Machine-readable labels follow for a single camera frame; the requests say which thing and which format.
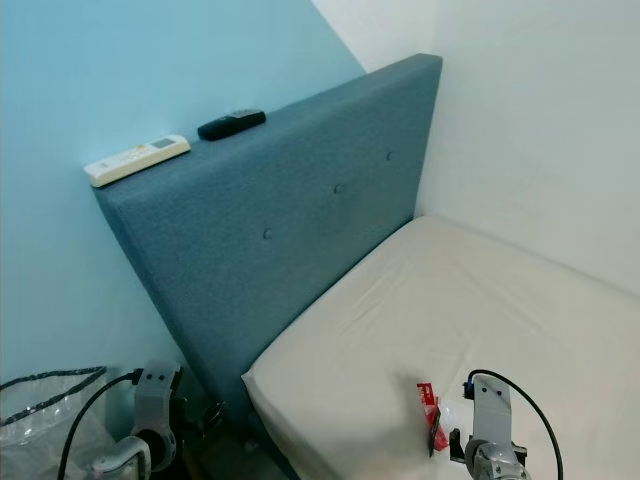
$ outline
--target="remote control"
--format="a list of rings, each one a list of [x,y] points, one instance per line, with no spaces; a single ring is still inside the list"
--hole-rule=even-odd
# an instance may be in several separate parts
[[[91,185],[102,187],[189,150],[191,145],[186,138],[180,135],[167,135],[87,165],[84,171],[89,176]]]
[[[238,110],[202,125],[198,128],[198,136],[202,140],[220,140],[260,125],[266,120],[267,116],[262,110]]]

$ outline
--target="black cable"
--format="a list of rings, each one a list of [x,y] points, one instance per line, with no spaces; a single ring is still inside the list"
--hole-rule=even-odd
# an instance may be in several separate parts
[[[504,383],[506,383],[515,391],[517,391],[520,395],[522,395],[522,397],[527,402],[529,402],[529,405],[531,405],[533,409],[536,411],[536,413],[542,420],[542,423],[544,423],[544,426],[547,429],[547,432],[549,433],[549,438],[551,438],[551,444],[553,445],[553,451],[556,454],[556,465],[558,467],[558,480],[562,480],[564,477],[564,468],[562,467],[562,455],[560,454],[560,447],[558,446],[558,440],[556,439],[556,435],[553,433],[553,429],[551,428],[551,424],[549,423],[549,420],[547,420],[547,417],[545,417],[544,413],[542,413],[542,410],[540,409],[540,407],[536,405],[536,402],[534,402],[533,399],[529,395],[527,395],[527,393],[524,390],[522,390],[518,385],[513,383],[511,380],[500,375],[499,373],[492,372],[491,370],[483,370],[483,369],[473,370],[469,374],[469,379],[468,379],[469,386],[473,384],[473,377],[475,375],[489,375],[491,377],[497,378],[498,380],[502,380]]]
[[[80,410],[80,412],[76,416],[76,419],[73,421],[73,424],[69,429],[69,433],[67,434],[67,440],[64,442],[62,456],[60,457],[60,466],[58,467],[57,480],[64,480],[64,476],[67,470],[67,460],[69,459],[69,452],[71,451],[71,442],[73,442],[73,437],[76,433],[76,430],[78,429],[78,425],[80,425],[80,420],[82,420],[84,414],[87,413],[87,410],[89,410],[91,405],[93,405],[93,402],[95,402],[100,397],[100,395],[102,395],[117,383],[124,382],[125,380],[131,380],[131,383],[136,385],[138,383],[138,380],[140,380],[141,375],[142,369],[139,368],[137,370],[134,370],[133,372],[127,373],[126,375],[121,375],[118,378],[114,378],[102,388],[100,388],[100,390],[94,393],[89,400],[87,400],[87,403],[84,404],[84,407],[82,407],[82,410]]]

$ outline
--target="red package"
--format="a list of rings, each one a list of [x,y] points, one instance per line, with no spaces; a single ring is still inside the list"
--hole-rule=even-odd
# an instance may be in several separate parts
[[[433,448],[438,452],[441,452],[449,446],[449,440],[444,434],[442,427],[439,425],[440,411],[438,409],[438,397],[433,393],[433,388],[430,383],[418,383],[418,393],[420,394],[420,402],[424,408],[424,416],[427,419],[427,425],[429,426],[429,454],[433,453]]]

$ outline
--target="blue headboard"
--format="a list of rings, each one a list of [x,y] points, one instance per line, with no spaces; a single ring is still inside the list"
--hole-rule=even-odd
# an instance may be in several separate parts
[[[411,220],[441,68],[439,57],[413,56],[95,189],[190,366],[236,426],[251,409],[240,375]]]

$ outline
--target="white remote control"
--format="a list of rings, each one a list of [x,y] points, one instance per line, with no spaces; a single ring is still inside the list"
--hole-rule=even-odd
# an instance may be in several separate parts
[[[191,145],[186,138],[167,135],[87,165],[84,171],[89,176],[91,185],[101,187],[189,150]]]

